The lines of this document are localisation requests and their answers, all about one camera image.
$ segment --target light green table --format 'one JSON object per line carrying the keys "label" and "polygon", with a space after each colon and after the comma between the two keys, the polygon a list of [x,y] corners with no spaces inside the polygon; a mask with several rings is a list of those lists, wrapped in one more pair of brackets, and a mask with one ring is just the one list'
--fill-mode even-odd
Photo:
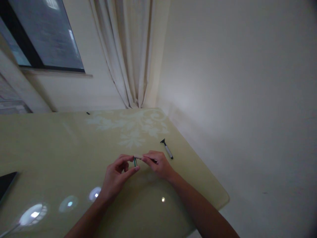
{"label": "light green table", "polygon": [[[119,154],[163,151],[171,166],[215,208],[229,196],[161,109],[0,116],[0,176],[18,171],[0,205],[0,234],[30,207],[36,224],[9,237],[63,237],[92,204],[106,167]],[[165,138],[174,159],[160,141]],[[195,226],[172,187],[139,161],[102,221],[99,237],[186,237]]]}

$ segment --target window frame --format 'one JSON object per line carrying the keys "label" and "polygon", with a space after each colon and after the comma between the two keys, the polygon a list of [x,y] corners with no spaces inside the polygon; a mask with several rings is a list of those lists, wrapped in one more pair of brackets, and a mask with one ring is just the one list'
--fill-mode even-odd
{"label": "window frame", "polygon": [[1,0],[0,17],[31,65],[20,65],[21,67],[85,73],[81,68],[44,65],[8,0]]}

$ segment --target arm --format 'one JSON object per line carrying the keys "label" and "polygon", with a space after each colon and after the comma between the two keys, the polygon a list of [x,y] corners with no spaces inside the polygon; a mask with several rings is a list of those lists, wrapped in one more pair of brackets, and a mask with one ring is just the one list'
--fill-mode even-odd
{"label": "arm", "polygon": [[227,220],[173,170],[163,152],[150,150],[143,154],[142,161],[173,186],[202,237],[239,237]]}
{"label": "arm", "polygon": [[129,170],[128,161],[132,162],[133,156],[120,155],[113,164],[107,167],[105,180],[97,199],[67,233],[65,238],[93,236],[107,208],[122,190],[124,183],[140,169],[137,166]]}

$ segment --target floral pattern on table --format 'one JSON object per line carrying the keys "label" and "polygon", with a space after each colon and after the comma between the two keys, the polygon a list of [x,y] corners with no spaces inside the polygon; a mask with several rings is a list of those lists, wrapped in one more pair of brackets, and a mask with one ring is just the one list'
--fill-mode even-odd
{"label": "floral pattern on table", "polygon": [[119,119],[108,119],[104,112],[92,113],[92,118],[87,119],[87,124],[97,125],[96,130],[110,130],[120,128],[119,145],[125,145],[127,148],[133,146],[139,147],[145,139],[142,134],[149,134],[158,138],[159,134],[169,133],[167,125],[164,123],[166,115],[160,109],[143,109],[135,113],[130,110],[120,112]]}

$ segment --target window glass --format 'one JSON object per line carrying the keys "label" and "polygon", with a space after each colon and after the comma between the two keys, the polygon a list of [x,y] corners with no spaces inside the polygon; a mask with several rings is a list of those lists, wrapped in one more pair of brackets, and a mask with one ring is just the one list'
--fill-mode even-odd
{"label": "window glass", "polygon": [[9,0],[44,65],[83,69],[62,0]]}
{"label": "window glass", "polygon": [[0,32],[6,42],[8,43],[11,51],[19,65],[24,66],[31,66],[25,55],[23,54],[22,50],[18,46],[16,40],[11,35],[11,32],[8,30],[7,26],[3,22],[2,18],[0,18]]}

